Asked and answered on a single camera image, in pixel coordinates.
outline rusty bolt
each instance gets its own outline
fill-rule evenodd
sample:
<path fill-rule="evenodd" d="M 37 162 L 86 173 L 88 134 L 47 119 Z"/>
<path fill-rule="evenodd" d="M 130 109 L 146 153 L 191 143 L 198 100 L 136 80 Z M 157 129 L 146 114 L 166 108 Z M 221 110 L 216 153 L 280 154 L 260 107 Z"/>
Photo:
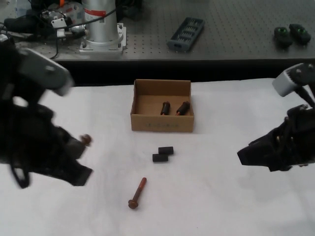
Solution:
<path fill-rule="evenodd" d="M 90 146 L 90 144 L 92 142 L 92 138 L 88 134 L 81 135 L 80 139 L 81 139 L 81 143 L 83 143 L 85 146 L 88 146 L 88 147 Z"/>
<path fill-rule="evenodd" d="M 136 191 L 136 193 L 134 194 L 133 196 L 133 199 L 129 200 L 128 201 L 128 206 L 131 208 L 131 209 L 136 209 L 138 207 L 138 199 L 140 197 L 140 194 L 144 188 L 144 185 L 146 185 L 146 182 L 147 182 L 147 178 L 142 178 L 140 184 L 139 184 L 139 187 Z"/>

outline cable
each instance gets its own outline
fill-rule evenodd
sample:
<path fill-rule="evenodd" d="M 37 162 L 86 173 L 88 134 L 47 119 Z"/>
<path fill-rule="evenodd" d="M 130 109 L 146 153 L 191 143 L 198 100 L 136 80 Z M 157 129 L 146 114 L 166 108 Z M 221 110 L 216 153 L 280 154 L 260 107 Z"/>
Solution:
<path fill-rule="evenodd" d="M 83 22 L 83 23 L 72 24 L 70 26 L 65 26 L 65 27 L 58 27 L 58 28 L 55 28 L 55 29 L 56 30 L 62 30 L 62 29 L 67 30 L 67 29 L 70 29 L 70 28 L 75 27 L 75 26 L 82 26 L 82 25 L 87 25 L 87 24 L 90 24 L 90 23 L 93 23 L 93 22 L 96 22 L 96 21 L 100 21 L 100 20 L 103 20 L 106 17 L 110 16 L 114 12 L 116 12 L 116 10 L 117 10 L 117 7 L 114 10 L 108 12 L 105 16 L 101 16 L 101 17 L 96 18 L 94 20 L 86 21 L 86 22 Z"/>
<path fill-rule="evenodd" d="M 58 37 L 57 37 L 57 31 L 55 30 L 55 37 L 56 37 L 56 54 L 54 56 L 52 56 L 51 58 L 49 58 L 50 60 L 55 59 L 58 54 L 59 54 L 59 49 L 58 49 Z"/>

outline silver cylinder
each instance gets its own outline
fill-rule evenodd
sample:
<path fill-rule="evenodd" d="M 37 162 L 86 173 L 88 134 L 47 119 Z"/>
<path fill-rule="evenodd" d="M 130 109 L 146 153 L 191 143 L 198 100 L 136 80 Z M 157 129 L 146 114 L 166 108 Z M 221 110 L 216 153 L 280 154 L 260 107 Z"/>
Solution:
<path fill-rule="evenodd" d="M 85 25 L 83 25 L 83 26 L 72 27 L 70 30 L 72 33 L 81 33 L 81 32 L 84 32 L 86 29 L 85 29 Z"/>
<path fill-rule="evenodd" d="M 115 0 L 82 0 L 85 21 L 96 19 L 116 8 Z M 87 38 L 90 43 L 114 43 L 120 37 L 117 30 L 117 18 L 114 12 L 103 20 L 87 24 Z"/>

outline gray tool holder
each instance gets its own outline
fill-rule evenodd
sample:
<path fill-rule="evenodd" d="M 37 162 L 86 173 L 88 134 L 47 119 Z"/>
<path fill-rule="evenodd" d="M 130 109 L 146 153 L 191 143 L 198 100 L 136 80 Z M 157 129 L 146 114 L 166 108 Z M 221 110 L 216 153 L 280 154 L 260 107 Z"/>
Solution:
<path fill-rule="evenodd" d="M 204 25 L 204 20 L 187 17 L 167 42 L 168 48 L 177 52 L 189 51 Z"/>

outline bolt head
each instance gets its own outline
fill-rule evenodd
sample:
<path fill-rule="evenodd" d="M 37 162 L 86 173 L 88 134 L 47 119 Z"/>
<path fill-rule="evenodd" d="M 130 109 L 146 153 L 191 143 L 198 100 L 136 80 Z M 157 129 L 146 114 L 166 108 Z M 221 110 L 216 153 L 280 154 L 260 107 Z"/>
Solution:
<path fill-rule="evenodd" d="M 138 203 L 134 200 L 129 200 L 128 201 L 128 206 L 131 208 L 131 209 L 136 209 L 138 207 Z"/>
<path fill-rule="evenodd" d="M 82 135 L 80 136 L 81 142 L 85 145 L 85 146 L 90 146 L 91 142 L 92 142 L 92 137 L 88 134 Z"/>

